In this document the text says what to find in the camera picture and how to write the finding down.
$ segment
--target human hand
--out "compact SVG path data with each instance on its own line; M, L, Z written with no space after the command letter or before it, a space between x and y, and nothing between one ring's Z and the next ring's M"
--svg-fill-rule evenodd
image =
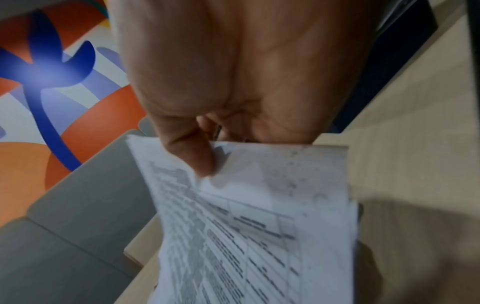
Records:
M170 153L214 169L209 138L312 143L355 85L382 0L113 0L120 55Z

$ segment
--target document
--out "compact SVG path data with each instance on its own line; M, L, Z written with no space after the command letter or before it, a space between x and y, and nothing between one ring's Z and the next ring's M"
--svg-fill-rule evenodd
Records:
M346 148L214 143L200 179L158 138L127 143L163 229L150 304L354 302Z

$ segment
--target blue painted plant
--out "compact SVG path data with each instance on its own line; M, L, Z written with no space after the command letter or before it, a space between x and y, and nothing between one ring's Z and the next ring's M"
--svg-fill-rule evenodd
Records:
M95 50L85 41L69 60L63 62L62 42L55 27L42 11L31 15L28 47L33 64L0 48L0 77L19 82L43 140L55 157L70 171L81 163L65 145L48 118L41 90L76 85L93 70Z

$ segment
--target paper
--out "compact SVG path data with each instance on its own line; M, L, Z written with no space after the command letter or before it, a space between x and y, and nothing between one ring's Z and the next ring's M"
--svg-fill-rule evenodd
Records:
M150 304L353 303L346 149L217 143L198 179L157 138L127 142L163 228Z

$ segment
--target colorful mural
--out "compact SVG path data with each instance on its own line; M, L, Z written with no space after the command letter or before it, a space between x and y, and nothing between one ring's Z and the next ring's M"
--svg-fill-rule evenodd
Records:
M0 226L144 116L102 1L0 22Z

